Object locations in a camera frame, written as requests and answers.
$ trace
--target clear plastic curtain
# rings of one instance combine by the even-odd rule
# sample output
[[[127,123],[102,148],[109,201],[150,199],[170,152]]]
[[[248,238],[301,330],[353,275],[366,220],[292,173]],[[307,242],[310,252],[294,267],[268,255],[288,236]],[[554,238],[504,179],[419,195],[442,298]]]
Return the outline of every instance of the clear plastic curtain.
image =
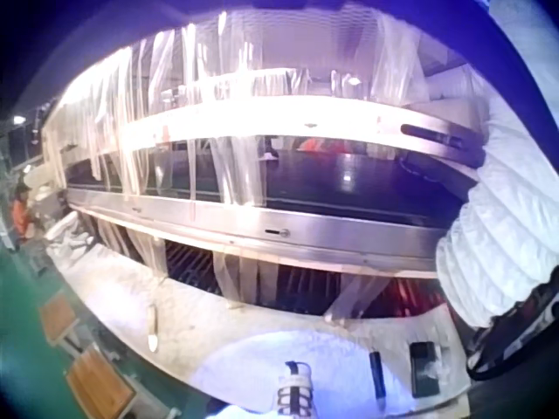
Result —
[[[130,252],[128,251],[126,242],[122,237],[121,231],[115,224],[99,219],[97,221],[97,228],[101,240],[106,247],[130,258]]]
[[[140,253],[144,264],[149,267],[156,278],[167,277],[167,258],[165,256],[165,241],[159,237],[150,236],[140,231],[127,229],[128,237]]]
[[[340,295],[327,309],[324,318],[342,324],[345,319],[360,319],[389,282],[389,277],[342,273]]]
[[[429,100],[429,90],[419,62],[421,31],[404,21],[377,13],[378,36],[370,99],[392,106]],[[368,144],[370,156],[394,160],[394,148]]]

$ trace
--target sneaker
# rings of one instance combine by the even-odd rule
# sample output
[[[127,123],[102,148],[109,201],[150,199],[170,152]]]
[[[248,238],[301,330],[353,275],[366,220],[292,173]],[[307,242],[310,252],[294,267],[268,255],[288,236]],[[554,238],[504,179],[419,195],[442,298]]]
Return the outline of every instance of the sneaker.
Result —
[[[266,151],[259,159],[260,161],[274,161],[278,160],[278,158],[278,152],[272,149],[271,151]]]
[[[317,415],[313,405],[311,367],[304,362],[286,362],[286,375],[279,379],[276,411],[293,419],[312,418]]]
[[[273,161],[278,160],[280,155],[272,147],[272,137],[266,136],[264,138],[264,153],[259,157],[261,161]]]

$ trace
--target white flexible duct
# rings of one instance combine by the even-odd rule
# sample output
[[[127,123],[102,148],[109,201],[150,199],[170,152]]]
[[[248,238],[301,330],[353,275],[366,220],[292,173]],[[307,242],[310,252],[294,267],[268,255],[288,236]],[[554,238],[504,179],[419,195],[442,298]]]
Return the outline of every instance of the white flexible duct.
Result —
[[[559,32],[533,0],[493,0],[490,14],[559,120]],[[464,66],[428,79],[432,100],[482,96],[486,161],[469,203],[437,249],[440,282],[470,326],[489,326],[559,265],[559,176],[491,86]]]

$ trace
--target plastic strip curtain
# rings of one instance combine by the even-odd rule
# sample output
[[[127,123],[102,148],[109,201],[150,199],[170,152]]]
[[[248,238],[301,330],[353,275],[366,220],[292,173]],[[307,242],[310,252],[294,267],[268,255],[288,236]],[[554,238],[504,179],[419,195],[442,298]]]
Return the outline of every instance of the plastic strip curtain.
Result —
[[[99,219],[97,220],[97,228],[99,230],[101,240],[103,240],[103,243],[105,243],[109,249],[130,258],[128,247],[126,246],[124,238],[116,225]]]
[[[195,95],[192,89],[186,86],[193,86],[196,76],[196,26],[189,24],[186,28],[181,29],[183,40],[183,81],[184,85],[179,90],[179,100],[183,103],[179,105],[184,106],[196,103]],[[189,159],[189,178],[190,178],[190,221],[196,221],[196,154],[197,154],[197,141],[196,139],[188,139],[188,159]]]
[[[327,309],[324,318],[328,322],[342,324],[345,319],[360,319],[390,280],[390,277],[342,273],[342,291]]]
[[[418,28],[384,13],[377,14],[379,41],[370,99],[392,106],[405,106],[429,100],[429,91],[419,62]],[[396,150],[376,144],[367,145],[368,155],[394,160]]]
[[[259,20],[253,13],[223,12],[217,17],[217,27],[216,22],[210,22],[196,28],[196,41],[189,38],[194,31],[192,26],[183,31],[187,39],[184,45],[196,44],[200,80],[194,87],[196,90],[190,92],[192,100],[199,99],[202,103],[223,99],[242,101],[253,96],[290,92],[289,74],[281,70],[260,71],[263,37]],[[185,62],[189,63],[188,52]],[[222,203],[246,207],[266,205],[266,166],[259,161],[260,140],[255,136],[210,139]],[[259,261],[228,255],[226,249],[215,251],[213,256],[214,272],[224,297],[230,301],[255,303]],[[277,265],[275,269],[268,265],[263,267],[266,283],[276,282]]]
[[[155,35],[151,66],[149,69],[148,111],[160,113],[173,107],[173,89],[180,84],[182,71],[174,64],[175,30],[159,32]],[[155,183],[157,193],[164,195],[173,182],[173,146],[166,125],[161,127],[159,144],[154,152]]]
[[[127,229],[128,237],[140,253],[144,264],[149,267],[156,278],[167,277],[167,258],[165,257],[165,241],[140,231]]]

